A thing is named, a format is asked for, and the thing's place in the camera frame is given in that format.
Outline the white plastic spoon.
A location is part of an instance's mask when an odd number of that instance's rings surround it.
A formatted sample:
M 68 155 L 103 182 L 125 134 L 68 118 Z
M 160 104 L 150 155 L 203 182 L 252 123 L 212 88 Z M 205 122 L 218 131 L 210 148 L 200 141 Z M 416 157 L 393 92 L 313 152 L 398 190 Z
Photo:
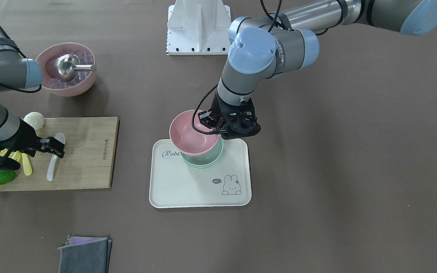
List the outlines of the white plastic spoon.
M 65 145 L 66 139 L 65 139 L 65 136 L 63 133 L 57 133 L 55 135 L 55 138 L 57 140 L 59 140 L 61 143 L 63 143 L 63 145 Z M 47 169 L 47 176 L 46 176 L 48 181 L 53 181 L 53 179 L 54 179 L 55 166 L 56 166 L 56 163 L 58 161 L 57 159 L 58 159 L 57 155 L 53 155 L 51 160 L 50 160 L 50 164 L 49 164 L 49 167 Z

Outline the white garlic bulb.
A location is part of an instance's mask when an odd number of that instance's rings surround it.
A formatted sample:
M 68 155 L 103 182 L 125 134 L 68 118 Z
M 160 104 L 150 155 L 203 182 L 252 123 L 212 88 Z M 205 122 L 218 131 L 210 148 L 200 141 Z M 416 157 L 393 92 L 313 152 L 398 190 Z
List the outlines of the white garlic bulb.
M 45 124 L 45 118 L 39 112 L 30 112 L 26 114 L 23 121 L 28 123 L 35 130 L 42 129 Z

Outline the cream rabbit tray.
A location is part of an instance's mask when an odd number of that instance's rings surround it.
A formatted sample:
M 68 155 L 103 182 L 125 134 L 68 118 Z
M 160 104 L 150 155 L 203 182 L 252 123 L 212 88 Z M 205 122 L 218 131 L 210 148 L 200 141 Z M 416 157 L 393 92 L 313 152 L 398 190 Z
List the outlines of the cream rabbit tray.
M 153 145 L 149 202 L 155 208 L 244 206 L 252 195 L 245 141 L 224 141 L 221 158 L 206 169 L 187 165 L 169 139 Z

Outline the bamboo cutting board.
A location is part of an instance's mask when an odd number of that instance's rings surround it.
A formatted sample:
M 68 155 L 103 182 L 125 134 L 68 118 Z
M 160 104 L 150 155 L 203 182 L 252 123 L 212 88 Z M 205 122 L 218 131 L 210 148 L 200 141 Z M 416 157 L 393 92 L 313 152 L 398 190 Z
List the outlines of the bamboo cutting board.
M 47 118 L 40 137 L 63 133 L 65 155 L 57 161 L 54 179 L 48 181 L 51 155 L 37 152 L 30 159 L 33 174 L 22 171 L 3 191 L 43 191 L 110 188 L 114 171 L 119 119 L 108 117 Z

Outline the small pink bowl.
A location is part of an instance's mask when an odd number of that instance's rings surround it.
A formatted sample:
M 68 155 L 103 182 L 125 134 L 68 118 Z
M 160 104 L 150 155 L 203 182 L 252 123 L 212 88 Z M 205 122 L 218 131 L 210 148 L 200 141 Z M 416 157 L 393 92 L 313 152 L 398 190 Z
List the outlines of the small pink bowl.
M 205 135 L 193 128 L 194 110 L 187 110 L 171 122 L 169 135 L 172 143 L 184 154 L 197 157 L 210 152 L 218 143 L 218 135 Z

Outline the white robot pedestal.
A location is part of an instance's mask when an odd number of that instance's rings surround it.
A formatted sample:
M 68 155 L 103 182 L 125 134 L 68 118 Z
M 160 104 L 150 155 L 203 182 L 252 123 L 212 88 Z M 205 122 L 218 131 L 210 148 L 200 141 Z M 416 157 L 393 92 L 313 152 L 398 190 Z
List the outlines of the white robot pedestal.
M 230 7 L 221 0 L 177 0 L 168 7 L 168 55 L 227 54 Z

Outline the pink bowl with ice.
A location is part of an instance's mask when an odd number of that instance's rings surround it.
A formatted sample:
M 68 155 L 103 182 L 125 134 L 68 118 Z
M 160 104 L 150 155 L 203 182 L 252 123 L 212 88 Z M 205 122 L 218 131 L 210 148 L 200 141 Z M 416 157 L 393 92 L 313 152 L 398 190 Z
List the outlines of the pink bowl with ice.
M 96 80 L 95 56 L 78 43 L 61 43 L 43 51 L 36 62 L 43 73 L 42 90 L 71 97 L 92 87 Z

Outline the yellow plastic knife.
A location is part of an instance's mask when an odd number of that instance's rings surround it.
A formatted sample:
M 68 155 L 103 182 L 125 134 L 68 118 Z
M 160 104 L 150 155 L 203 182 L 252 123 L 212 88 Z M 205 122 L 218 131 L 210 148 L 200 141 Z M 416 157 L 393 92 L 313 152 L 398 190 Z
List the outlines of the yellow plastic knife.
M 22 153 L 21 154 L 22 157 L 22 165 L 23 165 L 23 173 L 26 176 L 32 175 L 33 174 L 33 168 L 31 166 L 31 162 L 29 160 L 29 157 L 27 154 Z

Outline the grey folded cloth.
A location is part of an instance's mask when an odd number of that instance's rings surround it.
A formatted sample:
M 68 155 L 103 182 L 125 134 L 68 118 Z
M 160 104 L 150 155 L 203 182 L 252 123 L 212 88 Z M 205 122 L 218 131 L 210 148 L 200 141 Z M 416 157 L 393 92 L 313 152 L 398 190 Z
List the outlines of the grey folded cloth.
M 64 245 L 60 251 L 59 273 L 107 273 L 112 240 Z

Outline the purple folded cloth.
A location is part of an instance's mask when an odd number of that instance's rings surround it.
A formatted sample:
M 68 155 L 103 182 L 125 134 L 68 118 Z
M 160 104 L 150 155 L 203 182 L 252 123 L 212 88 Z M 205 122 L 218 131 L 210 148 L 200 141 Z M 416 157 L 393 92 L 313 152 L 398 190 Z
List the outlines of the purple folded cloth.
M 99 240 L 108 240 L 107 237 L 82 237 L 82 236 L 72 236 L 67 238 L 66 245 L 70 244 L 80 244 L 80 243 L 87 243 L 87 242 L 93 242 L 93 241 L 99 241 Z

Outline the metal ice scoop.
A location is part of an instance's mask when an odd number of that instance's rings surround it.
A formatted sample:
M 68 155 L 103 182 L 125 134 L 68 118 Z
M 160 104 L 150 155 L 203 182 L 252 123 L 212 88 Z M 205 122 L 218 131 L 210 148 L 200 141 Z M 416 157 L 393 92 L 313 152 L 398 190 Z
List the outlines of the metal ice scoop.
M 94 64 L 81 64 L 80 59 L 74 54 L 64 54 L 54 61 L 56 76 L 63 82 L 75 79 L 80 71 L 96 71 Z

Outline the lemon half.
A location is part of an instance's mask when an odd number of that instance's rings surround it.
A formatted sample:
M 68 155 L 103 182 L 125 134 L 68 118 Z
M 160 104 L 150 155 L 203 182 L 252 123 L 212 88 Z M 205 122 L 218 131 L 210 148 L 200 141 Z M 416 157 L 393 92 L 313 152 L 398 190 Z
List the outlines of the lemon half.
M 0 156 L 5 157 L 5 155 L 8 153 L 8 149 L 3 149 L 0 151 Z M 14 161 L 17 161 L 19 163 L 22 162 L 22 154 L 19 151 L 13 151 L 9 154 L 9 158 L 13 159 Z

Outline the stacked green bowls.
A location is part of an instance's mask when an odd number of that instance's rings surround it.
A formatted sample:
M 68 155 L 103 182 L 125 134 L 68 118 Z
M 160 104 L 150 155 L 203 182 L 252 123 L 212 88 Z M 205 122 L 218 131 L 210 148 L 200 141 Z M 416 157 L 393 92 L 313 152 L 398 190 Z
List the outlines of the stacked green bowls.
M 204 135 L 181 143 L 179 148 L 184 162 L 196 169 L 216 164 L 223 153 L 223 139 L 218 135 Z

